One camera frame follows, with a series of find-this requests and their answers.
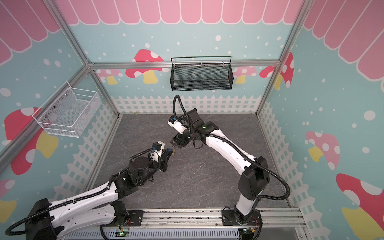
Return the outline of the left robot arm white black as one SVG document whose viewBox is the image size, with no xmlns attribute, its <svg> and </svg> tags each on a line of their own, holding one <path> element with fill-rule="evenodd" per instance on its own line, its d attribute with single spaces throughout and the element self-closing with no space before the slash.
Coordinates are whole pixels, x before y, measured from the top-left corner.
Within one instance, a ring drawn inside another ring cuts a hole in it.
<svg viewBox="0 0 384 240">
<path fill-rule="evenodd" d="M 146 150 L 97 188 L 60 201 L 37 201 L 25 223 L 26 239 L 56 240 L 92 225 L 126 224 L 130 217 L 121 200 L 153 181 L 157 171 L 165 172 L 172 153 L 170 148 Z"/>
</svg>

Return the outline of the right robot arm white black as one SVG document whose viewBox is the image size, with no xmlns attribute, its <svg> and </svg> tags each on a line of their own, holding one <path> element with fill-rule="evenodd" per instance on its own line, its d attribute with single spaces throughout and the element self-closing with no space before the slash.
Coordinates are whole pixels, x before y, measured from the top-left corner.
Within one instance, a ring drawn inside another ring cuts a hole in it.
<svg viewBox="0 0 384 240">
<path fill-rule="evenodd" d="M 172 115 L 168 124 L 178 131 L 177 135 L 173 137 L 173 145 L 182 148 L 191 141 L 201 141 L 221 154 L 235 168 L 240 175 L 238 189 L 241 194 L 233 209 L 234 218 L 240 225 L 246 225 L 249 222 L 256 223 L 256 217 L 253 215 L 256 213 L 254 206 L 257 204 L 257 197 L 269 184 L 270 175 L 252 163 L 255 162 L 267 168 L 267 161 L 263 157 L 255 158 L 240 149 L 214 123 L 204 123 L 196 109 L 181 117 Z"/>
</svg>

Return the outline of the black mesh wall basket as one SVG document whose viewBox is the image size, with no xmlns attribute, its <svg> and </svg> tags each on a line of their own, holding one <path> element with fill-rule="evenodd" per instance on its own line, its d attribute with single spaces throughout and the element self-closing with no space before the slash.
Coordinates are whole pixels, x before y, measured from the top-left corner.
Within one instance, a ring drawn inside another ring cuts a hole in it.
<svg viewBox="0 0 384 240">
<path fill-rule="evenodd" d="M 231 56 L 173 57 L 171 64 L 173 91 L 224 91 L 233 87 Z"/>
</svg>

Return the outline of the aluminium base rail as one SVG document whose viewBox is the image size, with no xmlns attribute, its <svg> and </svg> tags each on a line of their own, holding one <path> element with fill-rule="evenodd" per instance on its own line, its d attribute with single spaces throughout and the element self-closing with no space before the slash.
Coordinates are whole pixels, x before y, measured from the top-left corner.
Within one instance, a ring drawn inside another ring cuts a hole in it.
<svg viewBox="0 0 384 240">
<path fill-rule="evenodd" d="M 54 228 L 64 227 L 61 235 L 68 235 L 94 226 L 115 228 L 302 228 L 305 221 L 297 208 L 262 208 L 240 222 L 233 210 L 225 209 L 144 209 L 128 210 L 118 217 L 111 206 L 91 209 L 75 215 L 71 208 L 52 215 Z"/>
</svg>

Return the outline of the white mesh wall basket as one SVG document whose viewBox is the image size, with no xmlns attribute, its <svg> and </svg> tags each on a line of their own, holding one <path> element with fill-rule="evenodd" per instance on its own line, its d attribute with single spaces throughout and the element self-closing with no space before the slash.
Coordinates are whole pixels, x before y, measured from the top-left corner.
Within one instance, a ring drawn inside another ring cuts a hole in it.
<svg viewBox="0 0 384 240">
<path fill-rule="evenodd" d="M 32 117 L 49 135 L 79 138 L 101 104 L 97 91 L 73 88 L 65 82 Z"/>
</svg>

